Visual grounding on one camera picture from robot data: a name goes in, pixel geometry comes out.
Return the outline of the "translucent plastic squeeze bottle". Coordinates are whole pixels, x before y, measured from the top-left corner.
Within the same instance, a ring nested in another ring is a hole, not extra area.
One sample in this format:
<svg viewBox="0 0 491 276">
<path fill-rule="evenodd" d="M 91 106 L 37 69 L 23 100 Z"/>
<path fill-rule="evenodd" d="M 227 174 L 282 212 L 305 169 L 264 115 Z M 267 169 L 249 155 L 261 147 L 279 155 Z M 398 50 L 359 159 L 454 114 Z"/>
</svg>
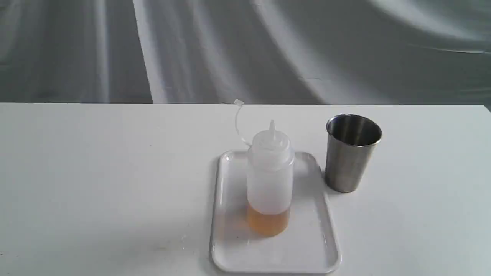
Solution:
<svg viewBox="0 0 491 276">
<path fill-rule="evenodd" d="M 235 131 L 247 150 L 247 223 L 262 237 L 274 237 L 289 224 L 293 196 L 295 151 L 286 133 L 271 120 L 268 129 L 247 141 L 239 130 L 244 102 L 234 101 L 238 111 Z"/>
</svg>

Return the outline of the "stainless steel cup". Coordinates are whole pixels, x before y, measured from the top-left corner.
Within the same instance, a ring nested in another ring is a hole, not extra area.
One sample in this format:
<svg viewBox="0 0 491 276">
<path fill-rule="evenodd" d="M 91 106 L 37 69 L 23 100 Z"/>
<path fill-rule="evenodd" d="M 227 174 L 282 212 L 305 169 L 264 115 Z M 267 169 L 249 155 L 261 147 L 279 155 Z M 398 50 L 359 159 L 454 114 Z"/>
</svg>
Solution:
<svg viewBox="0 0 491 276">
<path fill-rule="evenodd" d="M 361 115 L 343 114 L 326 123 L 325 182 L 332 190 L 351 193 L 358 188 L 382 129 Z"/>
</svg>

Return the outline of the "white plastic tray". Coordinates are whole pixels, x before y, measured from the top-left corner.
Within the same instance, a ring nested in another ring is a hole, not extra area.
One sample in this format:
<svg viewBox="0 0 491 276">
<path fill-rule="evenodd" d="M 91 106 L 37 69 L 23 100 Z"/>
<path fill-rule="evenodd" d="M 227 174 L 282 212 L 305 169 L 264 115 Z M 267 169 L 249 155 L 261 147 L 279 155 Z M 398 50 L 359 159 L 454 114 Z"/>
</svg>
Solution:
<svg viewBox="0 0 491 276">
<path fill-rule="evenodd" d="M 296 152 L 288 227 L 274 237 L 247 225 L 247 156 L 222 154 L 216 165 L 210 257 L 225 273 L 241 275 L 325 275 L 342 254 L 321 169 L 307 152 Z"/>
</svg>

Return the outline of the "grey fabric backdrop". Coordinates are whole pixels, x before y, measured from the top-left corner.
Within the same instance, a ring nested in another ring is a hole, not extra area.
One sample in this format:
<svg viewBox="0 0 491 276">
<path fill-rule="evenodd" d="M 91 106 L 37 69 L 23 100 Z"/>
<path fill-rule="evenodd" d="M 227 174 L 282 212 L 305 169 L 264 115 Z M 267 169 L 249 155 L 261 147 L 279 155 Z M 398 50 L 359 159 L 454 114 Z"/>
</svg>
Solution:
<svg viewBox="0 0 491 276">
<path fill-rule="evenodd" d="M 489 0 L 2 0 L 1 101 L 479 104 Z"/>
</svg>

